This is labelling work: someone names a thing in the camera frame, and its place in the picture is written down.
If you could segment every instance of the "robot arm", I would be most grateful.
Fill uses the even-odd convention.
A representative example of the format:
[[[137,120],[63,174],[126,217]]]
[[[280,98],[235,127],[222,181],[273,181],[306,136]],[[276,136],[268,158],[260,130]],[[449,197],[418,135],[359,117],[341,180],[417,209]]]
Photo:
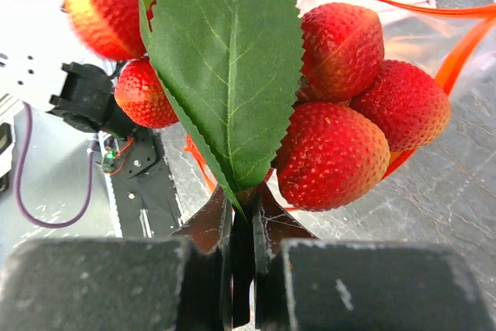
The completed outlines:
[[[12,11],[0,20],[0,123],[25,102],[83,132],[126,137],[136,125],[113,98],[116,63],[78,40],[60,10],[63,1],[2,0]]]

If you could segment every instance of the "black plastic part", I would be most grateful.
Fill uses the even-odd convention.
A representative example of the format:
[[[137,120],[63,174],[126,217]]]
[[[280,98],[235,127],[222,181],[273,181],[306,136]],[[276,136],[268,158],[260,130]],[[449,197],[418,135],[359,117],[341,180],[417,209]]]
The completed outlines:
[[[205,206],[191,217],[173,236],[184,236],[191,239],[197,250],[205,255],[209,267],[199,268],[198,280],[201,280],[203,271],[208,272],[213,279],[212,294],[214,304],[203,304],[204,311],[213,314],[210,330],[231,329],[232,302],[231,302],[231,260],[229,240],[232,236],[233,208],[226,200],[221,188],[212,193],[212,197]]]
[[[33,240],[4,266],[1,331],[220,329],[215,260],[190,240]]]
[[[179,227],[181,212],[176,200],[177,192],[163,151],[160,137],[151,129],[140,127],[136,131],[134,144],[124,155],[125,166],[111,176],[122,236],[125,238],[149,236],[148,233],[156,238],[165,237]],[[139,167],[134,165],[135,160],[139,161]]]
[[[260,328],[272,306],[267,288],[270,262],[279,253],[281,241],[287,238],[316,238],[293,219],[274,199],[265,183],[257,189],[253,214],[255,274],[255,326]]]
[[[231,315],[233,325],[246,321],[243,302],[231,308],[231,294],[244,293],[236,288],[242,262],[246,278],[255,267],[262,330],[494,331],[458,255],[305,238],[311,234],[268,193],[261,185],[246,206],[253,230],[241,215],[231,226],[232,206],[218,188],[166,240],[25,243],[2,273],[0,331],[229,330]]]
[[[8,123],[0,125],[0,156],[12,145],[12,126]],[[9,173],[0,175],[0,194],[10,187]]]
[[[494,331],[467,264],[438,246],[287,240],[262,330]]]
[[[252,209],[236,212],[232,224],[232,326],[250,322],[250,286],[255,278]]]
[[[132,151],[129,152],[121,171],[127,178],[147,172],[158,161],[160,151],[156,144],[157,138],[151,129],[140,127],[133,137]]]
[[[109,76],[109,78],[116,79],[122,72],[122,69],[125,67],[126,61],[117,61],[115,63],[115,70],[112,72],[112,74]]]
[[[0,194],[8,191],[10,188],[10,173],[7,172],[0,177]]]
[[[53,95],[51,113],[86,133],[104,131],[119,138],[138,128],[118,107],[110,77],[99,67],[75,62],[63,64],[67,78],[60,96]]]
[[[0,125],[0,155],[12,145],[12,126],[8,123]]]

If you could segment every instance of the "strawberry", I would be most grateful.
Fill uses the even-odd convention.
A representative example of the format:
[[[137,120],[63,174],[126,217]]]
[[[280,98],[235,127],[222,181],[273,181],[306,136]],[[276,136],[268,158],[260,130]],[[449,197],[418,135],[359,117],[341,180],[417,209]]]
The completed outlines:
[[[331,102],[308,102],[290,118],[277,151],[282,196],[306,211],[327,211],[364,195],[388,168],[389,146],[379,127]]]
[[[141,126],[163,128],[179,121],[148,57],[126,65],[114,96],[127,116]]]
[[[152,18],[153,18],[153,9],[152,7],[156,5],[157,0],[154,0],[151,4],[148,10],[146,11],[146,17],[148,18],[148,26],[150,27],[150,30],[152,30]]]
[[[64,0],[74,31],[96,54],[110,60],[142,57],[139,0]]]
[[[303,68],[299,98],[344,102],[372,84],[384,59],[376,12],[346,3],[320,5],[303,15]]]
[[[274,173],[274,169],[270,168],[269,171],[267,172],[267,175],[265,175],[264,181],[268,182],[273,173]]]
[[[406,62],[386,60],[374,84],[350,108],[381,128],[391,151],[414,150],[448,125],[448,95],[426,72]]]

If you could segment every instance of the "leaf vein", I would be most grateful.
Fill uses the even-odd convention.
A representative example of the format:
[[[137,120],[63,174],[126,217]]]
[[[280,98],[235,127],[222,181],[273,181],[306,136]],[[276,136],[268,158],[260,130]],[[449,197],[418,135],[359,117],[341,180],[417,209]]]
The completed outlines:
[[[264,160],[266,160],[268,157],[270,157],[270,155],[266,155],[265,157],[260,158],[254,164],[252,164],[250,170],[248,172],[246,172],[242,177],[240,177],[238,179],[238,181],[241,181],[241,180],[247,178],[248,176],[250,176],[250,174],[253,172],[253,170],[255,169],[255,167],[258,166],[260,163],[262,163]]]
[[[244,143],[242,143],[241,145],[239,145],[235,150],[233,150],[233,152],[231,153],[231,156],[234,157],[234,155],[240,151],[248,142],[250,142],[251,140],[255,140],[257,137],[260,137],[260,134],[261,133],[258,133],[256,136],[253,136],[253,137],[250,137],[248,140],[246,140]]]
[[[262,31],[260,31],[260,33],[257,35],[255,40],[250,44],[250,46],[248,48],[246,48],[244,52],[238,54],[238,57],[236,57],[236,59],[233,62],[231,62],[231,64],[235,64],[236,62],[238,62],[238,60],[241,60],[248,52],[251,51],[251,49],[255,46],[255,44],[257,44],[260,37],[265,33],[266,28],[267,28],[267,25],[265,25],[263,27]]]
[[[236,112],[237,112],[238,110],[240,110],[240,109],[241,109],[244,105],[246,105],[246,104],[248,104],[248,103],[252,102],[255,98],[257,98],[257,97],[258,97],[258,95],[259,95],[260,93],[262,93],[262,92],[265,90],[265,88],[269,87],[269,86],[272,84],[272,82],[275,80],[275,78],[276,78],[276,77],[277,77],[277,69],[276,69],[276,72],[274,73],[274,75],[272,75],[272,78],[271,78],[271,79],[270,79],[270,80],[269,80],[266,84],[264,84],[264,85],[262,86],[262,88],[261,88],[261,89],[259,89],[257,92],[255,92],[255,94],[254,94],[254,95],[252,95],[250,98],[248,98],[245,102],[242,102],[241,104],[239,104],[239,105],[238,105],[238,106],[237,106],[237,107],[236,107],[236,108],[235,108],[235,109],[231,112],[231,114],[230,114],[230,115],[231,115],[231,116],[234,116],[234,115],[236,114]]]
[[[231,112],[231,105],[232,105],[232,98],[233,98],[233,93],[232,93],[232,88],[233,88],[233,79],[234,77],[234,71],[233,71],[233,66],[231,65],[231,61],[235,58],[234,56],[236,55],[236,33],[237,33],[237,23],[238,23],[238,11],[236,4],[234,4],[234,9],[233,12],[231,12],[231,33],[229,34],[229,68],[228,68],[228,81],[229,84],[227,85],[227,128],[226,128],[226,135],[227,135],[227,155],[229,156],[229,165],[231,166],[231,170],[234,174],[236,174],[236,169],[234,167],[234,162],[233,162],[233,152],[231,149],[231,118],[232,116],[230,115]],[[239,190],[239,181],[234,177],[234,183],[236,184],[236,188]]]
[[[226,48],[227,50],[229,50],[229,47],[226,46],[226,44],[222,41],[220,35],[215,31],[215,29],[213,28],[212,24],[208,20],[208,17],[205,14],[205,10],[203,9],[202,5],[200,4],[200,1],[199,0],[195,0],[195,1],[196,1],[197,6],[198,6],[198,9],[200,9],[201,14],[203,15],[203,19],[207,23],[208,28],[210,29],[210,31],[212,31],[212,34],[214,34],[215,38],[224,46],[224,48]]]
[[[200,94],[198,92],[196,92],[196,90],[194,90],[193,88],[188,87],[188,86],[184,86],[184,88],[189,89],[190,91],[193,91],[200,98],[200,101],[202,101],[205,104],[206,108],[209,109],[211,112],[213,112],[214,115],[219,119],[219,121],[224,126],[227,127],[227,122],[220,117],[220,115],[208,104],[208,102],[203,97],[200,96]]]
[[[221,77],[219,74],[217,74],[215,72],[214,68],[212,66],[210,66],[207,59],[205,58],[205,56],[203,56],[202,52],[200,51],[200,49],[198,48],[198,46],[194,42],[193,38],[191,38],[191,35],[189,34],[189,32],[182,25],[179,25],[179,27],[184,31],[184,34],[186,34],[186,37],[188,38],[189,42],[196,49],[196,52],[198,53],[199,57],[203,60],[203,62],[208,67],[208,69],[212,72],[212,74],[214,74],[215,77],[217,79],[219,79],[219,81],[221,81],[224,85],[228,85],[227,81],[223,77]]]

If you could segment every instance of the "red strawberry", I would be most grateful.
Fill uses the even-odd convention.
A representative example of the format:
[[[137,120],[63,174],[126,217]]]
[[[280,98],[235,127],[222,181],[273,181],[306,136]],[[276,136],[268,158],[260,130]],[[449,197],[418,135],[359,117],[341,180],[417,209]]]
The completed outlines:
[[[305,101],[344,102],[367,88],[381,69],[384,37],[376,12],[346,3],[320,5],[303,16]]]
[[[272,176],[272,174],[274,173],[274,169],[271,168],[268,172],[267,172],[267,175],[265,176],[264,178],[264,181],[265,182],[268,182],[270,180],[270,177]]]
[[[148,57],[126,65],[115,86],[114,96],[128,117],[141,126],[163,128],[179,120]]]
[[[374,84],[350,108],[381,128],[391,151],[414,150],[448,125],[448,96],[426,72],[406,62],[386,60]]]
[[[153,9],[152,7],[156,5],[157,0],[154,0],[151,4],[148,10],[146,11],[146,17],[148,18],[148,26],[150,27],[150,30],[152,30],[152,18],[153,18]]]
[[[372,189],[389,156],[384,134],[358,112],[330,102],[305,103],[295,109],[277,152],[279,189],[300,209],[334,209]]]
[[[97,54],[130,60],[145,54],[139,0],[64,0],[74,31]]]

